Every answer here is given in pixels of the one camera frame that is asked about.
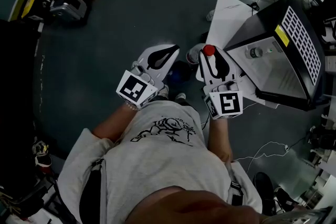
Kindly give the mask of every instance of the floor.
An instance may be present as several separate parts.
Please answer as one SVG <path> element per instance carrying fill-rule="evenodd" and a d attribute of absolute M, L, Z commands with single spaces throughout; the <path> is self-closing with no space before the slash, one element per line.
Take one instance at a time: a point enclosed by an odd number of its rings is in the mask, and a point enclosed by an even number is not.
<path fill-rule="evenodd" d="M 146 47 L 178 44 L 178 58 L 184 60 L 187 50 L 209 30 L 205 16 L 216 1 L 95 0 L 85 27 L 45 26 L 36 56 L 34 114 L 38 129 L 56 142 L 58 155 L 66 156 L 84 127 L 93 128 L 122 103 L 116 87 L 124 70 Z M 269 3 L 259 5 L 263 8 Z M 201 99 L 202 86 L 193 78 L 180 90 L 205 122 L 208 112 Z M 249 104 L 245 99 L 244 106 Z M 284 106 L 273 110 L 259 104 L 247 108 L 229 120 L 234 157 L 253 156 L 268 141 L 295 143 L 319 122 L 321 111 Z M 308 151 L 298 144 L 285 157 L 259 158 L 248 174 L 252 178 L 264 171 L 290 194 L 299 195 L 317 173 L 300 160 Z M 284 149 L 270 145 L 263 152 L 283 154 Z M 248 163 L 248 159 L 241 161 L 245 169 Z"/>

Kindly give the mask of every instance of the bracelet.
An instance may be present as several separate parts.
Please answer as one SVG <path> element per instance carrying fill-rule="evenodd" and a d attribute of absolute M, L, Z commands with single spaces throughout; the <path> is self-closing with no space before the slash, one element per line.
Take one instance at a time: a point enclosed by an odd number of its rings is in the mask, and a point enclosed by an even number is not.
<path fill-rule="evenodd" d="M 130 102 L 125 101 L 125 104 L 126 104 L 131 110 L 139 111 L 139 109 L 138 109 L 136 106 L 134 106 L 133 104 L 131 104 Z"/>

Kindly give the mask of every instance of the gray t-shirt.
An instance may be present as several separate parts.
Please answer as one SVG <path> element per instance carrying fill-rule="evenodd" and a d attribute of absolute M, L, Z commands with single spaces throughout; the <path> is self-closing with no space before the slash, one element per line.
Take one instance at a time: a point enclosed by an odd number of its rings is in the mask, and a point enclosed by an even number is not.
<path fill-rule="evenodd" d="M 223 162 L 207 150 L 199 114 L 190 106 L 155 101 L 139 111 L 119 145 L 84 129 L 59 176 L 62 199 L 81 222 L 79 202 L 92 163 L 106 160 L 107 223 L 123 223 L 146 196 L 162 188 L 207 190 L 227 200 L 231 179 Z M 235 176 L 244 204 L 261 212 L 261 199 L 239 163 Z"/>

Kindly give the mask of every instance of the metal vent grille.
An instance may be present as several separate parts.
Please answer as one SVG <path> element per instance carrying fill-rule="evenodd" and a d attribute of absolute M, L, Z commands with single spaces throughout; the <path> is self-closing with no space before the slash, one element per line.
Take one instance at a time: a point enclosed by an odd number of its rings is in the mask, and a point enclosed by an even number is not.
<path fill-rule="evenodd" d="M 321 61 L 306 29 L 290 6 L 281 24 L 299 50 L 308 69 L 311 81 L 315 85 L 320 72 Z"/>

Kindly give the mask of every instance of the person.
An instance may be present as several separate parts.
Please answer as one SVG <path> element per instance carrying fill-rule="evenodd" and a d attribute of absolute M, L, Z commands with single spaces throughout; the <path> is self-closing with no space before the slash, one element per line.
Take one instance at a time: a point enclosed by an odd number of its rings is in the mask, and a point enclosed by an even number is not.
<path fill-rule="evenodd" d="M 262 202 L 233 162 L 227 120 L 210 120 L 206 146 L 185 94 L 167 97 L 166 86 L 140 111 L 125 103 L 83 130 L 58 178 L 70 212 L 80 223 L 260 223 Z"/>

